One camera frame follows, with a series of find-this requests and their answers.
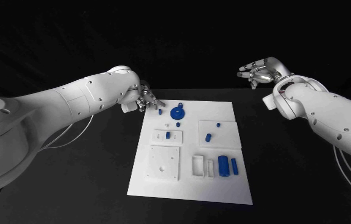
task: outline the blue screw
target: blue screw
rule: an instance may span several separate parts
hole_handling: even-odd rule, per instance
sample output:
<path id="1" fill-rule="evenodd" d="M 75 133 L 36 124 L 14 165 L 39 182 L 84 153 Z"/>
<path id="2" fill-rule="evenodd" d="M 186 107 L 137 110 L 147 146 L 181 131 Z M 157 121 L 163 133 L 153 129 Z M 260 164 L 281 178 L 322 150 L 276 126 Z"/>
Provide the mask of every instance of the blue screw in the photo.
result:
<path id="1" fill-rule="evenodd" d="M 210 134 L 206 135 L 206 141 L 210 142 Z"/>

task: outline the blue object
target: blue object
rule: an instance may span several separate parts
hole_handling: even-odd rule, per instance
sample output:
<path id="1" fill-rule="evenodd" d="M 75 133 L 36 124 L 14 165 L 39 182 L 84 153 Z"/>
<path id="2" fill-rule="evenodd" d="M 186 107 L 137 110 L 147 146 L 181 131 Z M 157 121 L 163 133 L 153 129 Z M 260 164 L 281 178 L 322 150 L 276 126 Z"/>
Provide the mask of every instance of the blue object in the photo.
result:
<path id="1" fill-rule="evenodd" d="M 178 103 L 178 107 L 174 107 L 170 111 L 170 116 L 174 120 L 180 120 L 183 119 L 183 117 L 186 116 L 186 112 L 183 110 L 183 104 Z"/>
<path id="2" fill-rule="evenodd" d="M 229 177 L 230 176 L 229 158 L 224 155 L 217 157 L 217 168 L 219 168 L 219 175 L 222 177 Z"/>
<path id="3" fill-rule="evenodd" d="M 232 166 L 233 166 L 235 175 L 239 175 L 237 165 L 236 165 L 236 159 L 235 158 L 232 159 Z"/>
<path id="4" fill-rule="evenodd" d="M 206 135 L 206 141 L 210 142 L 210 137 L 212 137 L 212 134 L 207 134 Z"/>

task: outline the white cable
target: white cable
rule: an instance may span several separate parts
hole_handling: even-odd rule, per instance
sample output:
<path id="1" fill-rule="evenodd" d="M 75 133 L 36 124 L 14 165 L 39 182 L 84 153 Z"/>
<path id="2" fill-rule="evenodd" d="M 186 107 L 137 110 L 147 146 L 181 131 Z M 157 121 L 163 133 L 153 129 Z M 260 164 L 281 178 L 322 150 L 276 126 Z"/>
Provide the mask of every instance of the white cable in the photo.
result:
<path id="1" fill-rule="evenodd" d="M 71 129 L 71 127 L 73 126 L 73 124 L 69 125 L 69 127 L 66 128 L 66 130 L 63 131 L 63 133 L 58 136 L 58 138 L 39 150 L 39 152 L 46 149 L 55 142 L 56 140 L 63 136 L 63 134 L 68 132 L 68 130 Z"/>
<path id="2" fill-rule="evenodd" d="M 344 156 L 342 150 L 341 150 L 341 149 L 338 149 L 338 150 L 340 150 L 340 154 L 341 154 L 341 156 L 342 156 L 345 165 L 347 165 L 347 167 L 348 167 L 348 169 L 350 169 L 350 171 L 351 171 L 351 167 L 350 167 L 350 165 L 348 165 L 348 163 L 347 163 L 347 160 L 345 160 L 345 156 Z"/>
<path id="3" fill-rule="evenodd" d="M 60 148 L 60 147 L 69 145 L 69 144 L 79 138 L 79 136 L 82 135 L 82 133 L 85 132 L 86 128 L 88 128 L 89 125 L 91 125 L 92 119 L 94 119 L 94 115 L 92 115 L 92 117 L 91 117 L 89 123 L 88 123 L 85 129 L 82 130 L 81 134 L 79 134 L 79 135 L 78 135 L 78 136 L 76 136 L 76 137 L 75 137 L 66 144 L 59 145 L 59 146 L 55 146 L 55 147 L 49 147 L 49 145 L 52 144 L 52 143 L 50 143 L 50 144 L 48 144 L 48 145 L 45 146 L 45 148 L 40 149 L 40 151 L 42 151 L 43 149 L 55 149 L 55 148 Z"/>
<path id="4" fill-rule="evenodd" d="M 344 175 L 344 177 L 345 177 L 345 179 L 347 179 L 347 181 L 348 181 L 348 183 L 350 183 L 350 185 L 351 185 L 350 179 L 348 179 L 347 176 L 345 176 L 344 170 L 342 170 L 341 165 L 340 165 L 340 162 L 338 162 L 338 156 L 337 156 L 337 149 L 335 149 L 335 148 L 337 148 L 337 147 L 332 146 L 332 149 L 334 149 L 334 155 L 335 155 L 335 160 L 337 160 L 337 163 L 338 163 L 338 168 L 340 168 L 341 173 L 342 173 L 342 175 Z"/>

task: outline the table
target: table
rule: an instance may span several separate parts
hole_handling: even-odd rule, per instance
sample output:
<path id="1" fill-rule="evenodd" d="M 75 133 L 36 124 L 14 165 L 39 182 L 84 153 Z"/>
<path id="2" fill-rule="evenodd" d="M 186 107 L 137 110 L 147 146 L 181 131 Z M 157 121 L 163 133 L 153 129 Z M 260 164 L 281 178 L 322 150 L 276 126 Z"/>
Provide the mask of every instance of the table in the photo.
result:
<path id="1" fill-rule="evenodd" d="M 153 90 L 160 99 L 233 102 L 253 206 L 127 195 L 144 114 L 117 105 L 66 147 L 40 152 L 0 193 L 0 223 L 344 223 L 351 187 L 308 122 L 269 111 L 271 89 Z M 84 129 L 78 122 L 62 144 Z"/>

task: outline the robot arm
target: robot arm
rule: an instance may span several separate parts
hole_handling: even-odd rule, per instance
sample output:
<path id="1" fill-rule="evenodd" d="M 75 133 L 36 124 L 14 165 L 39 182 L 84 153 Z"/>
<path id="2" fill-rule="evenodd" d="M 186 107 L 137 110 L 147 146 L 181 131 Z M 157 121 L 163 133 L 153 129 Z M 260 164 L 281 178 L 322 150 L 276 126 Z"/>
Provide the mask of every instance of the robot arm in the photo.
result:
<path id="1" fill-rule="evenodd" d="M 305 118 L 314 132 L 351 154 L 351 100 L 329 93 L 315 79 L 291 73 L 273 57 L 239 70 L 237 76 L 249 78 L 252 89 L 259 83 L 275 82 L 273 93 L 263 98 L 268 109 L 278 108 L 289 120 Z"/>
<path id="2" fill-rule="evenodd" d="M 165 106 L 125 66 L 39 93 L 0 98 L 0 188 L 27 168 L 49 136 L 115 104 L 124 112 Z"/>

